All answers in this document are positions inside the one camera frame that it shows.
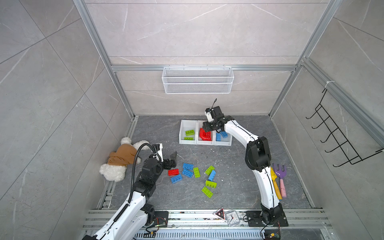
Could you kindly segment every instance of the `clock face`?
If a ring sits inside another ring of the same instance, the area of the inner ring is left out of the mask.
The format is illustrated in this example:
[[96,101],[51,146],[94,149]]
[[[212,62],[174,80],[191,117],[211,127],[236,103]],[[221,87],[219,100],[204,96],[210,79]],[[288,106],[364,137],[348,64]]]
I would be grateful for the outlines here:
[[240,223],[240,219],[239,219],[236,211],[226,212],[225,218],[228,222],[228,225],[230,225],[230,226]]

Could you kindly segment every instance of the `white wire mesh basket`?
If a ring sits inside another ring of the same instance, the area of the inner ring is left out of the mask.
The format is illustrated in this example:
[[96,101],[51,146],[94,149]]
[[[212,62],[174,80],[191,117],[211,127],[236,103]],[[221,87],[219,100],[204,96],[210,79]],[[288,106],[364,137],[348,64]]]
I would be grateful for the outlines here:
[[161,78],[166,94],[230,93],[233,71],[225,66],[169,66]]

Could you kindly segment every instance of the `stuffed animal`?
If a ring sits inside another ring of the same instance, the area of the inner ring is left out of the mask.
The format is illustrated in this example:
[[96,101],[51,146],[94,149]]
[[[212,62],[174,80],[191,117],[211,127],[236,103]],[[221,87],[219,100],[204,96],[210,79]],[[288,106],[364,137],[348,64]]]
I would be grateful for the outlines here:
[[[121,146],[116,152],[109,154],[107,163],[100,166],[99,172],[104,175],[108,181],[120,182],[125,178],[125,171],[128,164],[133,164],[136,152],[143,143],[149,143],[146,140],[142,140],[131,145],[132,140],[129,137],[121,139]],[[142,150],[148,150],[148,146],[144,146]],[[136,164],[140,164],[141,159],[138,157]]]

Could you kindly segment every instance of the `brown plush shirt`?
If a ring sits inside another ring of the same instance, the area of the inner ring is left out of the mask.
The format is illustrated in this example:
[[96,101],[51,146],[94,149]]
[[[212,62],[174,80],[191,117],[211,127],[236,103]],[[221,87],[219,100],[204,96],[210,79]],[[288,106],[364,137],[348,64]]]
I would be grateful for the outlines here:
[[116,166],[127,166],[132,164],[136,155],[136,148],[130,144],[122,144],[116,152],[109,154],[108,164]]

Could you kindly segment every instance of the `yellow handle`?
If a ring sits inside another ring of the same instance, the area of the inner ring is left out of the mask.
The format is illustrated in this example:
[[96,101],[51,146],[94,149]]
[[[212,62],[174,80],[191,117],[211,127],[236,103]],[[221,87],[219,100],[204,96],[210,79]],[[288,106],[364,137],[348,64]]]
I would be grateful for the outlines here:
[[275,192],[276,192],[276,196],[279,200],[282,200],[283,198],[281,197],[281,194],[280,194],[280,190],[279,190],[279,187],[277,186],[277,183],[275,180],[273,180],[273,186],[275,187]]

